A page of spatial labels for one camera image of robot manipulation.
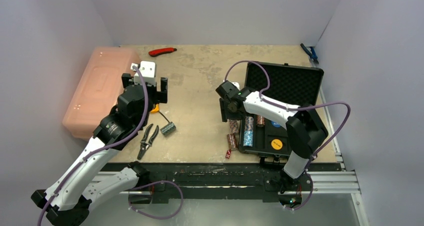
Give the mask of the orange black chip stack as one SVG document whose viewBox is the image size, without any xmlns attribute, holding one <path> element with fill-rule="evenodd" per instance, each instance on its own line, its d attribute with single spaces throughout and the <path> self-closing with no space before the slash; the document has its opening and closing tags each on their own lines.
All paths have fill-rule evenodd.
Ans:
<svg viewBox="0 0 424 226">
<path fill-rule="evenodd" d="M 263 116 L 258 115 L 256 117 L 256 126 L 257 127 L 264 127 L 265 126 L 265 118 Z"/>
</svg>

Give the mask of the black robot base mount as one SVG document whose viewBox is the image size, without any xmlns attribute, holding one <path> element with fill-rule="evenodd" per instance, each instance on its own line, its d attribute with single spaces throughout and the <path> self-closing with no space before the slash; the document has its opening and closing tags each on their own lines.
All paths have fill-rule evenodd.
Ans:
<svg viewBox="0 0 424 226">
<path fill-rule="evenodd" d="M 134 204 L 168 203 L 171 199 L 240 199 L 299 205 L 302 193 L 312 189 L 310 176 L 282 177 L 278 163 L 141 163 L 149 172 L 139 185 L 158 182 L 129 192 Z"/>
</svg>

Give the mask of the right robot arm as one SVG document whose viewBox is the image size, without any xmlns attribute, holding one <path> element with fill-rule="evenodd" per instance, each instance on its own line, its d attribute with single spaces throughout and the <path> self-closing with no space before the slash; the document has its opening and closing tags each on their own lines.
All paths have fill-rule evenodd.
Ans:
<svg viewBox="0 0 424 226">
<path fill-rule="evenodd" d="M 316 109 L 312 106 L 285 104 L 249 87 L 240 90 L 230 81 L 222 82 L 215 91 L 220 97 L 223 121 L 257 115 L 286 130 L 291 153 L 280 173 L 280 181 L 286 189 L 299 185 L 300 176 L 313 159 L 313 153 L 329 135 Z"/>
</svg>

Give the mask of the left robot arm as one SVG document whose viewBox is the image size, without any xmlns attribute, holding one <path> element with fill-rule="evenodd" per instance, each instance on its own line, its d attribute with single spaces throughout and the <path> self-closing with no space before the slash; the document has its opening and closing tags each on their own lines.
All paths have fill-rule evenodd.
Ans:
<svg viewBox="0 0 424 226">
<path fill-rule="evenodd" d="M 144 190 L 149 172 L 140 162 L 131 162 L 120 172 L 93 184 L 100 170 L 147 124 L 149 113 L 168 101 L 168 79 L 156 84 L 140 82 L 128 73 L 122 75 L 123 92 L 99 126 L 87 146 L 66 173 L 47 189 L 36 190 L 32 201 L 42 209 L 38 225 L 46 218 L 52 225 L 81 225 L 101 203 L 127 189 Z"/>
</svg>

